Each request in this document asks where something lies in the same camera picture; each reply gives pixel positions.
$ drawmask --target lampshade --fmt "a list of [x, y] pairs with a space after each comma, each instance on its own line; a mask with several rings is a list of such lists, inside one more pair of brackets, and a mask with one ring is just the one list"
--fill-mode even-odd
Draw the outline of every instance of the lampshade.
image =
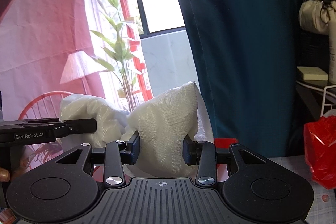
[[74, 52], [68, 56], [60, 84], [67, 83], [95, 72], [106, 70], [84, 51]]

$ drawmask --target black window frame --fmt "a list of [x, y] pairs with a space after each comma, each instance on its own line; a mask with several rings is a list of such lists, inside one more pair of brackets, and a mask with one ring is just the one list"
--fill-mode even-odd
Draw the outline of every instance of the black window frame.
[[136, 1], [138, 3], [139, 14], [140, 14], [140, 19], [141, 19], [142, 29], [143, 29], [143, 34], [140, 34], [140, 39], [185, 30], [185, 26], [182, 26], [182, 27], [176, 27], [176, 28], [171, 28], [171, 29], [166, 29], [166, 30], [161, 30], [161, 31], [156, 31], [156, 32], [150, 32], [148, 28], [148, 22], [147, 22], [147, 17], [146, 17], [146, 12], [143, 6], [143, 2], [142, 0], [136, 0]]

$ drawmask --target teal curtain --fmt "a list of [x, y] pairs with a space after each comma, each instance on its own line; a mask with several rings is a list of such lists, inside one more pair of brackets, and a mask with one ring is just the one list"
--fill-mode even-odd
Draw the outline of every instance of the teal curtain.
[[179, 0], [215, 137], [284, 156], [302, 0]]

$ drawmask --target plaid fabric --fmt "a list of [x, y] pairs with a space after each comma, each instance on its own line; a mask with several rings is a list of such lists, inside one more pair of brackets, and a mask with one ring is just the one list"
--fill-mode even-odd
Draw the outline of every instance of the plaid fabric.
[[309, 224], [335, 224], [336, 223], [336, 199], [334, 190], [327, 190], [311, 180], [311, 172], [305, 162], [305, 156], [271, 158], [270, 160], [297, 173], [305, 178], [313, 187], [314, 203], [308, 213], [306, 221]]

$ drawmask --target soap bar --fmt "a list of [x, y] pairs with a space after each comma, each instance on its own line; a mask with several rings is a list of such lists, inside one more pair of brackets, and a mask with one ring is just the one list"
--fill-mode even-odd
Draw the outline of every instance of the soap bar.
[[297, 71], [303, 80], [328, 81], [328, 74], [318, 67], [297, 67]]

